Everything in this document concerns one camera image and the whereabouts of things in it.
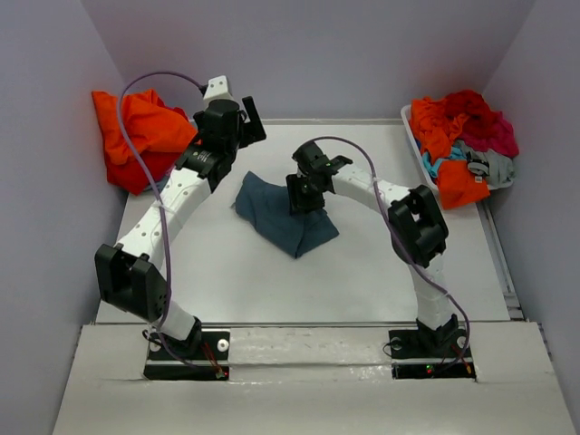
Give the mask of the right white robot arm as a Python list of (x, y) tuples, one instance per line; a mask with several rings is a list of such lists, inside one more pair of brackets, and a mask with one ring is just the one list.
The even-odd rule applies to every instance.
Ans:
[(290, 210), (294, 214), (321, 210), (324, 195), (332, 193), (379, 213), (394, 252), (411, 272), (417, 300), (415, 342), (424, 353), (437, 355), (459, 329), (442, 275), (449, 229), (428, 187), (406, 188), (380, 179), (368, 153), (361, 153), (367, 169), (342, 155), (328, 158), (315, 140), (302, 144), (292, 155), (296, 173), (286, 177)]

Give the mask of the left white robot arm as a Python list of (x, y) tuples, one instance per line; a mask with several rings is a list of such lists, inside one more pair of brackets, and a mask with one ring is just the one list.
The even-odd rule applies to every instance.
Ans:
[(95, 254), (101, 299), (153, 326), (179, 357), (195, 355), (200, 320), (173, 301), (166, 248), (231, 171), (239, 150), (266, 138), (252, 97), (211, 101), (195, 114), (198, 132), (176, 161), (159, 197), (114, 246)]

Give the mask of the blue-grey t shirt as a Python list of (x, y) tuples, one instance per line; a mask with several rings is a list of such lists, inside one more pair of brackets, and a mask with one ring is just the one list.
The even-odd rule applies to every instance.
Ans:
[(257, 234), (297, 259), (339, 237), (327, 213), (290, 213), (285, 187), (268, 183), (249, 171), (243, 178), (233, 209)]

